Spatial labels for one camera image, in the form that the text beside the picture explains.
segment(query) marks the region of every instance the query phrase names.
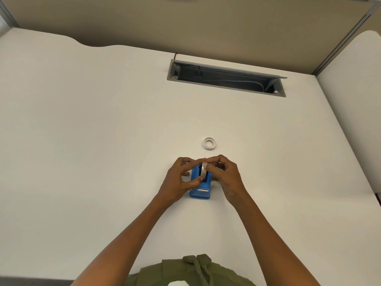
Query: gray cable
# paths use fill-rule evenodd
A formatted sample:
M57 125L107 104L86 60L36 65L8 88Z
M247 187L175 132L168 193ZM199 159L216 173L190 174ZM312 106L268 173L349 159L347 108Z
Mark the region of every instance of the gray cable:
M256 83L259 84L262 87L262 92L264 92L264 86L260 84L257 81L251 81L251 80L203 80L203 82L217 82L217 81L225 81L225 82L249 82L249 83Z

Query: desk surface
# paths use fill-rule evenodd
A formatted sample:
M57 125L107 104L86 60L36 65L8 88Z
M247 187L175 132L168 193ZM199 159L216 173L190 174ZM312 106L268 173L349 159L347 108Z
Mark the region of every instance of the desk surface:
M287 76L281 98L167 81L171 58L15 28L0 38L0 275L74 279L178 156L223 153L322 285L378 284L381 208L316 78L178 56ZM163 215L132 271L201 253L265 285L218 184Z

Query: masking tape roll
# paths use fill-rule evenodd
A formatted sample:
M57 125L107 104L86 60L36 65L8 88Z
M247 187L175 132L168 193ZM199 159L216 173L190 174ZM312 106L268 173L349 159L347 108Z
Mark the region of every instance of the masking tape roll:
M202 163L202 167L201 167L201 175L200 175L200 176L202 176L202 179L201 179L201 180L205 179L205 177L206 177L206 175L207 175L207 169L206 169L207 164L208 164L207 162L203 162L203 163Z
M208 151L211 151L216 147L216 141L211 137L207 137L206 139L204 139L203 146Z

